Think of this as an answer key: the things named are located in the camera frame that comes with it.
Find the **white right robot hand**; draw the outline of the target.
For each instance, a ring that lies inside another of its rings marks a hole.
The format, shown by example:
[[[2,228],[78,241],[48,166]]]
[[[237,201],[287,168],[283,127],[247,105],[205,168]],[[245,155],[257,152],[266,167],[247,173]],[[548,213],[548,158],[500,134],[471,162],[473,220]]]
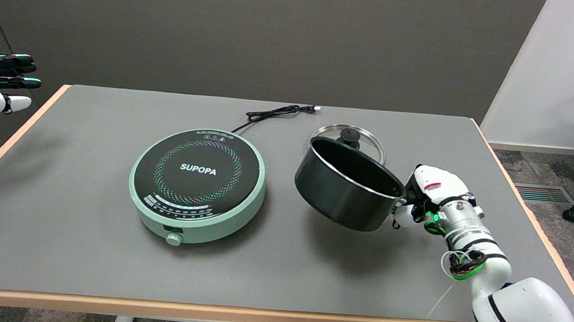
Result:
[[[449,171],[419,164],[406,185],[405,196],[392,210],[393,228],[414,227],[453,201],[465,201],[476,207],[477,201],[463,180]]]

